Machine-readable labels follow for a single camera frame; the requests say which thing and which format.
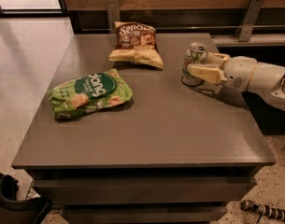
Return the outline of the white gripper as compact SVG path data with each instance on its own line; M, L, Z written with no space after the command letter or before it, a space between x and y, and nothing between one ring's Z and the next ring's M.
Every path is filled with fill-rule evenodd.
M247 90L257 61L244 56L230 58L228 54L209 52L207 63L189 64L188 73L212 84L225 82L227 87L242 92Z

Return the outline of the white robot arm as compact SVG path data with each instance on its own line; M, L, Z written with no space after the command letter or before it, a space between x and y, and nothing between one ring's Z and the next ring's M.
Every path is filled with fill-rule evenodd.
M260 96L285 111L285 67L245 56L209 52L204 64L188 64L188 73L211 84Z

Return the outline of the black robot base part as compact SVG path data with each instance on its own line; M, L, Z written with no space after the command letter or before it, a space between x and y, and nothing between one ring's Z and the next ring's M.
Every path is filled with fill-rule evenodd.
M40 224L52 208L45 197L17 200L18 180L0 173L0 224Z

